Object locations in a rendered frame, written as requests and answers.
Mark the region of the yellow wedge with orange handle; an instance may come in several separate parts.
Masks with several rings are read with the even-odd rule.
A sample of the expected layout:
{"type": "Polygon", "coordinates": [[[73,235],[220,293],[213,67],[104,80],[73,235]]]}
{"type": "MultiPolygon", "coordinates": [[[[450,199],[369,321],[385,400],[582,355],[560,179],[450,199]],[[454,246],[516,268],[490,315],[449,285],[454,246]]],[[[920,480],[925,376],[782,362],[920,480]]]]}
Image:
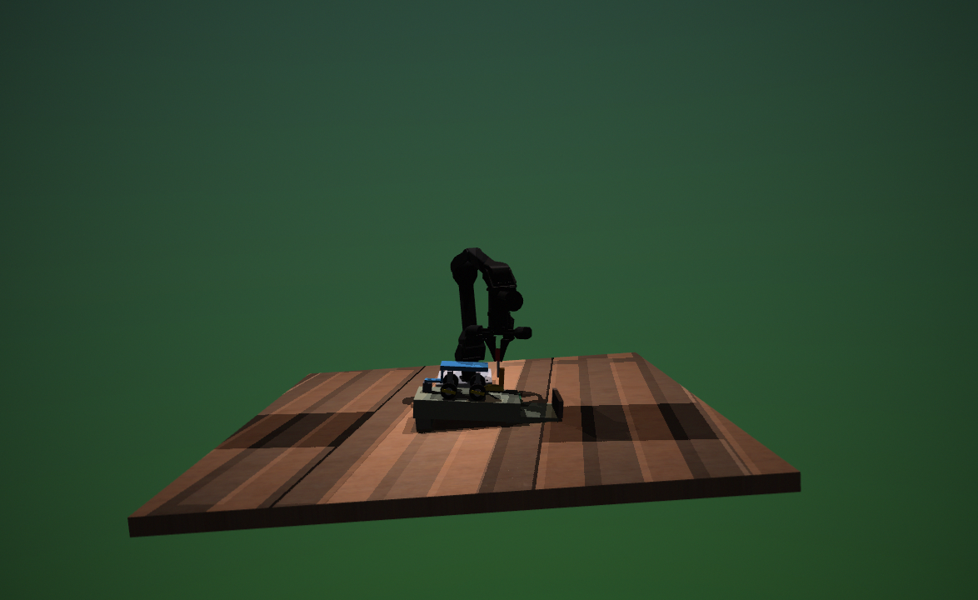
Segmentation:
{"type": "Polygon", "coordinates": [[[499,368],[499,384],[485,385],[486,392],[504,392],[504,372],[505,368],[499,368]]]}

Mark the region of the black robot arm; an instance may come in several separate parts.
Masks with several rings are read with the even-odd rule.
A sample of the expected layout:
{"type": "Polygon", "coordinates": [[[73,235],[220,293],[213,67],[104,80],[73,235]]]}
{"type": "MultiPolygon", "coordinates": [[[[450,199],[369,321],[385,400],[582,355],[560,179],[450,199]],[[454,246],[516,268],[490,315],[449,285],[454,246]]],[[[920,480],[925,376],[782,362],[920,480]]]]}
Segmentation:
{"type": "Polygon", "coordinates": [[[491,257],[482,253],[478,247],[465,249],[455,256],[451,262],[451,271],[452,278],[459,286],[460,313],[462,313],[462,333],[458,338],[455,352],[455,359],[458,362],[479,363],[479,360],[485,358],[486,346],[482,341],[482,334],[477,334],[476,337],[465,337],[466,327],[477,324],[477,305],[475,305],[473,287],[477,280],[477,270],[482,271],[482,278],[487,284],[488,307],[509,311],[509,329],[513,329],[511,311],[520,310],[523,304],[523,297],[516,290],[516,279],[508,263],[492,261],[491,257]]]}

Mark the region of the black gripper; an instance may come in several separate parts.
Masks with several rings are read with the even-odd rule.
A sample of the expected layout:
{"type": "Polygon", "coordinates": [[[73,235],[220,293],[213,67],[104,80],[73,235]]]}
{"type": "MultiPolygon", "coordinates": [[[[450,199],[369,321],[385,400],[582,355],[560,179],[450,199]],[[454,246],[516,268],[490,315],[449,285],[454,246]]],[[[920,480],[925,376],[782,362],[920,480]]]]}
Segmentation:
{"type": "Polygon", "coordinates": [[[530,337],[532,337],[532,330],[530,327],[517,327],[516,329],[509,329],[508,314],[508,310],[501,310],[501,308],[488,308],[487,329],[484,329],[482,324],[471,324],[471,326],[467,326],[465,329],[465,337],[474,338],[477,336],[477,334],[482,334],[482,341],[485,341],[487,347],[491,351],[494,362],[496,362],[496,337],[494,337],[494,335],[503,335],[500,346],[500,362],[503,362],[506,347],[512,341],[512,339],[530,339],[530,337]]]}

